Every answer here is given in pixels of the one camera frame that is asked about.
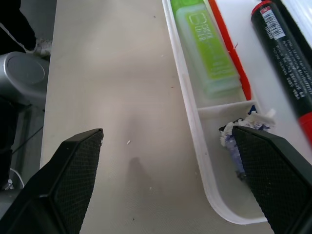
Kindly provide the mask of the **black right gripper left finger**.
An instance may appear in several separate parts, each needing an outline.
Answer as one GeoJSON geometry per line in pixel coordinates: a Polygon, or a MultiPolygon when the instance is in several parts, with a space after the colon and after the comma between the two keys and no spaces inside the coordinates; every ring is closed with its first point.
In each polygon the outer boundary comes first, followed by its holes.
{"type": "Polygon", "coordinates": [[[2,234],[78,234],[95,179],[104,133],[92,129],[63,141],[0,219],[2,234]]]}

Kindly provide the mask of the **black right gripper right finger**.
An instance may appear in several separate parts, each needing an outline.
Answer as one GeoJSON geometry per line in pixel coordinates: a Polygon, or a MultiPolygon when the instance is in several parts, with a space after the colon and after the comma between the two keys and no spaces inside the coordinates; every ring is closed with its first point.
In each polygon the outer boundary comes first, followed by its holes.
{"type": "Polygon", "coordinates": [[[284,138],[235,126],[247,183],[276,234],[312,232],[312,166],[284,138]]]}

